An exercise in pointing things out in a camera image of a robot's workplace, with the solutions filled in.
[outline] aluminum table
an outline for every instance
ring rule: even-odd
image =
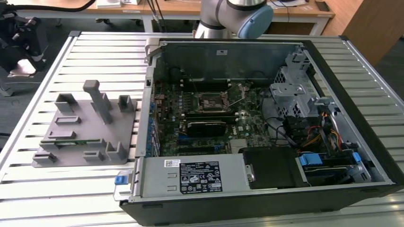
[[[59,93],[89,99],[83,92],[88,79],[101,82],[111,99],[131,95],[141,111],[144,43],[149,37],[191,38],[191,34],[83,32],[68,37],[47,77],[32,98],[9,141],[0,153],[1,226],[135,227],[136,221],[113,201],[113,180],[133,167],[136,131],[131,160],[121,166],[32,168],[32,156],[53,118]],[[404,103],[349,41],[339,37],[267,35],[261,39],[309,39],[327,60],[380,140],[404,170]],[[325,94],[325,84],[316,77]],[[251,218],[187,226],[403,226],[404,190],[335,212]]]

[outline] gray carpet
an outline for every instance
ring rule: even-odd
[[[143,26],[136,26],[136,23],[132,20],[111,20],[111,22],[112,25],[105,25],[104,23],[96,23],[93,19],[63,19],[63,25],[56,27],[56,20],[45,19],[44,23],[47,25],[49,47],[47,49],[44,59],[47,59],[48,68],[72,30],[93,32],[144,32]],[[191,32],[192,24],[185,24],[183,21],[168,21],[167,31]],[[404,40],[397,42],[376,66],[376,69],[399,95],[404,97],[404,79],[401,78],[404,75]],[[47,70],[45,72],[37,73],[32,79],[16,80],[5,78],[7,73],[0,69],[0,77],[5,82],[40,82],[45,76],[45,73]],[[36,92],[39,84],[11,84],[11,87],[15,90],[15,96],[0,96],[0,132],[4,133],[12,132]],[[0,148],[4,146],[5,141],[7,137],[0,136]]]

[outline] blue tab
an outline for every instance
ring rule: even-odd
[[[353,152],[353,153],[352,153],[352,156],[353,156],[353,158],[355,158],[356,163],[359,163],[359,162],[361,161],[361,158],[360,158],[360,156],[359,156],[359,153],[357,153],[357,152]]]
[[[303,155],[299,157],[299,160],[300,160],[300,164],[301,164],[303,166],[321,165],[321,164],[323,164],[320,155],[316,154],[316,153],[303,154]]]
[[[125,184],[128,184],[128,176],[116,176],[115,185],[125,185]]]
[[[305,161],[305,158],[303,156],[299,157],[299,161],[303,166],[307,166],[308,162]]]

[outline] warning label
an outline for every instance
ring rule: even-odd
[[[223,192],[219,162],[181,163],[179,169],[183,194]]]

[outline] white label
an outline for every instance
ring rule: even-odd
[[[332,17],[332,15],[319,14],[317,17]]]
[[[139,10],[123,10],[121,12],[124,12],[124,13],[140,13]]]
[[[179,167],[180,163],[181,163],[180,159],[164,160],[164,167]]]
[[[211,185],[208,185],[208,187],[211,186],[211,188],[216,188],[216,187],[221,187],[221,184],[220,183],[213,183]]]
[[[217,50],[216,55],[227,55],[227,50]]]

